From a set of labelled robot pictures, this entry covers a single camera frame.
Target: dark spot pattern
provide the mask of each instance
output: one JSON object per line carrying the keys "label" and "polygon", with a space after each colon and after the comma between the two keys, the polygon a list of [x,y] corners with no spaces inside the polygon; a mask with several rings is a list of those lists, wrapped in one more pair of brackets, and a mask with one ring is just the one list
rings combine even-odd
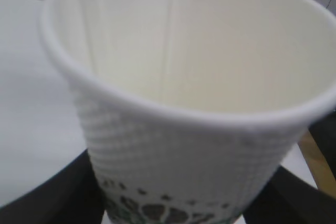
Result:
{"label": "dark spot pattern", "polygon": [[109,182],[107,180],[104,180],[101,184],[103,187],[109,187]]}
{"label": "dark spot pattern", "polygon": [[124,185],[123,183],[119,183],[119,186],[120,186],[120,188],[121,188],[122,190],[126,190],[126,187],[125,187],[125,185]]}
{"label": "dark spot pattern", "polygon": [[202,213],[195,213],[193,214],[193,219],[191,220],[190,224],[200,224],[202,222],[207,222],[214,218],[213,214],[202,214]]}
{"label": "dark spot pattern", "polygon": [[165,224],[184,223],[188,219],[188,214],[185,211],[177,208],[170,208],[169,215],[165,220]]}
{"label": "dark spot pattern", "polygon": [[139,212],[139,204],[135,202],[133,199],[121,196],[120,202],[131,212]]}
{"label": "dark spot pattern", "polygon": [[190,206],[194,206],[196,204],[196,200],[192,199],[186,202]]}
{"label": "dark spot pattern", "polygon": [[229,207],[229,204],[228,203],[225,203],[225,204],[222,204],[222,208],[226,209]]}
{"label": "dark spot pattern", "polygon": [[138,193],[140,195],[147,195],[147,192],[145,190],[141,189],[141,188],[138,189]]}
{"label": "dark spot pattern", "polygon": [[172,200],[172,197],[170,197],[170,196],[168,196],[167,194],[165,194],[165,195],[162,195],[162,196],[161,196],[161,199],[162,199],[162,200],[165,200],[165,201],[170,201],[170,200]]}
{"label": "dark spot pattern", "polygon": [[143,214],[150,220],[160,221],[165,207],[161,204],[150,204],[143,206],[141,209]]}

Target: printed pattern on cup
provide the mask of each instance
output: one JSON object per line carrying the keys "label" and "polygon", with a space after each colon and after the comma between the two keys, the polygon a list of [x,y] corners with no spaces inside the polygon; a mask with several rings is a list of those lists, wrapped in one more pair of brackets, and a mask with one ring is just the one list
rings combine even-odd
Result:
{"label": "printed pattern on cup", "polygon": [[[162,224],[171,208],[187,213],[186,224],[192,224],[193,216],[198,214],[214,215],[204,224],[230,220],[237,209],[241,211],[256,197],[306,130],[294,125],[267,132],[248,128],[221,136],[188,135],[123,114],[80,91],[75,91],[74,96],[97,178],[106,177],[124,191],[133,189],[132,194],[110,195],[101,187],[104,193],[122,212],[130,210],[123,206],[120,196],[133,200],[141,211],[148,202],[140,196],[160,196],[151,204],[164,206],[164,217],[160,215],[159,221]],[[178,198],[189,204],[175,204]],[[219,207],[219,202],[228,204],[226,209]]]}
{"label": "printed pattern on cup", "polygon": [[[123,183],[115,183],[108,179],[98,179],[98,182],[103,190],[111,186],[115,188],[115,185],[118,184],[123,185]],[[215,213],[211,212],[211,208],[208,209],[208,212],[188,212],[185,209],[172,206],[173,204],[168,206],[165,201],[171,200],[172,197],[163,195],[160,202],[141,205],[140,202],[125,195],[104,195],[104,203],[109,218],[120,224],[230,224],[240,216],[244,209],[235,207],[228,218],[218,220],[221,217],[215,216]],[[186,204],[189,205],[190,202],[192,205],[195,204],[194,200],[186,201]],[[213,204],[214,202],[211,202],[206,205],[212,206]],[[221,207],[227,208],[228,205],[228,203],[224,203]]]}

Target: embossed grid pattern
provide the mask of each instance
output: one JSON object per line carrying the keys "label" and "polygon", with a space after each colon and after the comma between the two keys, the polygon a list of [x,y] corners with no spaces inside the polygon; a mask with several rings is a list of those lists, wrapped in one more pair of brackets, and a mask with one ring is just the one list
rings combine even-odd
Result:
{"label": "embossed grid pattern", "polygon": [[98,178],[132,187],[136,181],[154,194],[169,193],[182,200],[246,206],[304,130],[188,135],[132,119],[81,92],[74,96]]}

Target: white paper cup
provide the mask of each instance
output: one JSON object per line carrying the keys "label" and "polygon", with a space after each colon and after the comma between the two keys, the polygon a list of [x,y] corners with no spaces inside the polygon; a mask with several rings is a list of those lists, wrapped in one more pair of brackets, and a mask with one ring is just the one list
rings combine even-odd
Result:
{"label": "white paper cup", "polygon": [[336,104],[336,19],[313,0],[45,0],[112,220],[232,223]]}

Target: black object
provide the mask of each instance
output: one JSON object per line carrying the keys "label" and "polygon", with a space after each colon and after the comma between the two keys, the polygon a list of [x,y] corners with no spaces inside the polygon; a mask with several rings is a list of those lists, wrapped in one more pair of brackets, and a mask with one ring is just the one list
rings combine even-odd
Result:
{"label": "black object", "polygon": [[0,223],[99,224],[103,213],[100,190],[85,151],[53,178],[0,208]]}
{"label": "black object", "polygon": [[336,200],[280,167],[244,218],[247,224],[335,224]]}
{"label": "black object", "polygon": [[312,125],[309,131],[336,178],[336,112]]}
{"label": "black object", "polygon": [[[310,128],[336,174],[336,113]],[[0,224],[101,224],[104,207],[87,152],[32,192],[0,208]],[[336,224],[336,199],[279,167],[243,213],[247,224]]]}

